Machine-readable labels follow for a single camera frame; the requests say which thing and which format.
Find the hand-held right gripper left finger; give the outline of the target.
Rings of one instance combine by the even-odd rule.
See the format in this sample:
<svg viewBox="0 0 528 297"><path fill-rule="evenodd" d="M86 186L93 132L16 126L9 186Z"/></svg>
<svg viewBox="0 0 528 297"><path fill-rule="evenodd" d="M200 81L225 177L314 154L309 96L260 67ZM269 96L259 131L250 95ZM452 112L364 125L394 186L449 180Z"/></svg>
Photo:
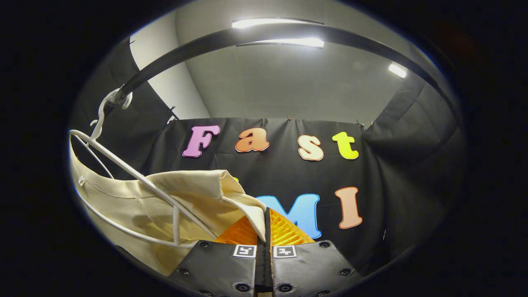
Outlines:
<svg viewBox="0 0 528 297"><path fill-rule="evenodd" d="M169 279L205 297L267 297L268 240L243 216L213 240L201 240Z"/></svg>

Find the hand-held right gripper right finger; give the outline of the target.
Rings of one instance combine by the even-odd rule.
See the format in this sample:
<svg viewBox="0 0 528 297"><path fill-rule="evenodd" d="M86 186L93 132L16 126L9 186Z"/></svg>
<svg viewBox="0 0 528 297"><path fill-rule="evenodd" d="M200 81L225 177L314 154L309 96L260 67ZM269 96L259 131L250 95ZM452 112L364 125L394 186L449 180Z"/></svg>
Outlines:
<svg viewBox="0 0 528 297"><path fill-rule="evenodd" d="M315 241L279 212L266 210L274 297L337 297L363 280L330 240Z"/></svg>

